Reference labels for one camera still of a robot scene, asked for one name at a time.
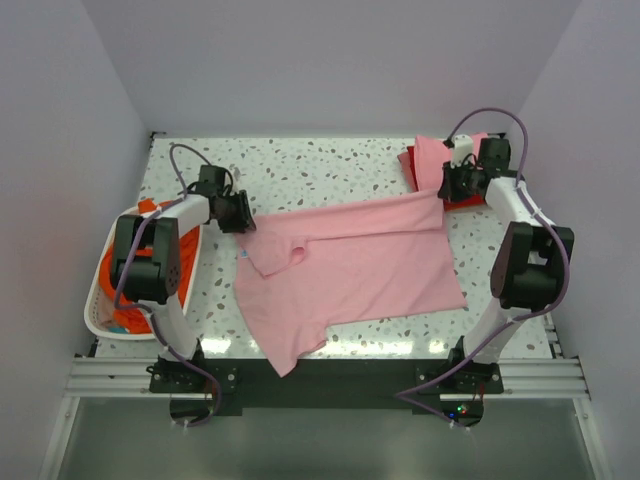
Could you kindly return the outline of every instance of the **gray wall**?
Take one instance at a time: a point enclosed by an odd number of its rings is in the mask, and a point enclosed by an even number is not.
[[[583,361],[620,479],[640,471],[639,22],[637,0],[584,0],[521,112],[528,183],[576,232],[555,319],[564,348]]]
[[[0,5],[0,478],[36,478],[146,131],[79,0]]]
[[[153,130],[410,136],[518,111],[579,0],[84,3]]]

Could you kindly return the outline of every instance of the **speckled table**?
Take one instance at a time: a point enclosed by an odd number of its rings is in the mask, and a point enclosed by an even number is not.
[[[140,199],[175,198],[180,186],[168,158],[172,142],[200,150],[213,164],[227,167],[247,190],[254,214],[322,207],[403,195],[409,189],[397,155],[413,139],[389,138],[186,138],[156,137]],[[187,183],[201,160],[177,151]],[[383,318],[330,327],[327,344],[311,358],[438,358],[475,325],[489,301],[489,272],[503,227],[488,208],[448,214],[456,273],[468,308],[428,315]],[[200,264],[188,321],[207,357],[263,358],[238,310],[233,292],[236,248],[231,235],[212,223],[203,229]],[[155,341],[101,339],[98,357],[155,357]],[[551,358],[541,319],[523,325],[503,358]]]

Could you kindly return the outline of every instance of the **pink shirt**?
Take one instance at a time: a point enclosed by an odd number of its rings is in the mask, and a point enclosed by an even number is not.
[[[280,376],[329,325],[466,305],[436,193],[258,216],[235,236],[238,306]]]

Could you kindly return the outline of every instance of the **white tabletop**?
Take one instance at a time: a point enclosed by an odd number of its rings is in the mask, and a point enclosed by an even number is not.
[[[254,214],[268,214],[383,198],[409,192],[397,155],[413,139],[389,138],[156,138],[140,199],[175,198],[180,185],[168,158],[170,144],[186,143],[214,165],[228,168],[247,190]],[[176,155],[187,183],[201,160]],[[441,358],[478,321],[489,298],[489,272],[504,229],[487,207],[447,214],[456,273],[465,309],[338,325],[327,344],[309,358]],[[236,305],[233,282],[236,246],[215,222],[203,229],[188,322],[207,357],[264,358]],[[98,357],[155,357],[155,341],[100,339]],[[551,358],[542,319],[520,327],[503,358]]]

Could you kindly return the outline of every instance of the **wall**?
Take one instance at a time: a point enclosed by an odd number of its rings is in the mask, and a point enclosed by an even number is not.
[[[146,130],[79,0],[0,5],[0,477],[36,478]]]
[[[620,479],[640,470],[639,21],[635,0],[584,0],[521,112],[528,183],[576,233],[555,319],[565,350],[582,359]]]
[[[149,128],[281,136],[446,134],[479,106],[517,111],[579,4],[84,2]]]

